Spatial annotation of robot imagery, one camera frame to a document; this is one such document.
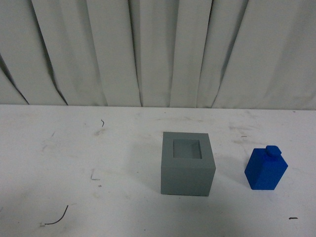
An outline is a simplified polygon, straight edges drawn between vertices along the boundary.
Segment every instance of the curtain fold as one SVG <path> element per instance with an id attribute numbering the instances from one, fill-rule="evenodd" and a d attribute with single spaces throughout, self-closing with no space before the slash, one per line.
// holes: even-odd
<path id="1" fill-rule="evenodd" d="M 198 108 L 211 108 L 218 95 L 247 3 L 213 1 L 198 85 Z"/>
<path id="2" fill-rule="evenodd" d="M 315 9 L 249 0 L 213 107 L 316 109 Z"/>
<path id="3" fill-rule="evenodd" d="M 0 70 L 0 104 L 26 105 L 26 101 Z"/>
<path id="4" fill-rule="evenodd" d="M 197 106 L 211 0 L 181 0 L 179 3 L 173 62 L 171 107 Z"/>
<path id="5" fill-rule="evenodd" d="M 128 2 L 87 1 L 103 91 L 109 106 L 140 106 Z"/>
<path id="6" fill-rule="evenodd" d="M 3 0 L 0 20 L 0 103 L 316 109 L 314 0 Z"/>
<path id="7" fill-rule="evenodd" d="M 54 80 L 69 105 L 106 105 L 85 0 L 32 0 Z"/>
<path id="8" fill-rule="evenodd" d="M 30 104 L 64 105 L 47 70 L 32 3 L 0 1 L 0 22 L 0 54 L 20 92 Z"/>
<path id="9" fill-rule="evenodd" d="M 179 0 L 130 0 L 143 106 L 168 107 Z"/>

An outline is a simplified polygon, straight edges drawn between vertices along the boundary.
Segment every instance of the blue bottle-shaped block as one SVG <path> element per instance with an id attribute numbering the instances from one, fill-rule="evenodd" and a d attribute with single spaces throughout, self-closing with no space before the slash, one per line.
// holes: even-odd
<path id="1" fill-rule="evenodd" d="M 253 149 L 245 170 L 253 190 L 274 190 L 288 165 L 277 146 Z"/>

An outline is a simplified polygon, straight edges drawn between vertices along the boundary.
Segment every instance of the gray box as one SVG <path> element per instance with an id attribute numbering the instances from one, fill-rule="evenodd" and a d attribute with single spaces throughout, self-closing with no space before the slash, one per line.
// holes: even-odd
<path id="1" fill-rule="evenodd" d="M 207 133 L 163 133 L 161 194 L 208 196 L 215 169 Z"/>

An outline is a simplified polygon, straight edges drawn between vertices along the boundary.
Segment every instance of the square hole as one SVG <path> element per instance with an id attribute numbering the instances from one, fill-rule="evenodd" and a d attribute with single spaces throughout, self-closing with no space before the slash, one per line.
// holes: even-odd
<path id="1" fill-rule="evenodd" d="M 173 140 L 173 157 L 174 158 L 202 159 L 199 140 L 174 139 Z"/>

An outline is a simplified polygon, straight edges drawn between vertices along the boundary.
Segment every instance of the white table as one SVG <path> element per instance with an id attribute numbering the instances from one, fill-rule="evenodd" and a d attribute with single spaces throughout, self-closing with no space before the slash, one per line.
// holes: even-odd
<path id="1" fill-rule="evenodd" d="M 163 131 L 209 134 L 209 197 L 160 194 Z M 1 237 L 316 235 L 315 111 L 1 105 L 0 137 Z M 254 191 L 266 145 L 289 167 Z"/>

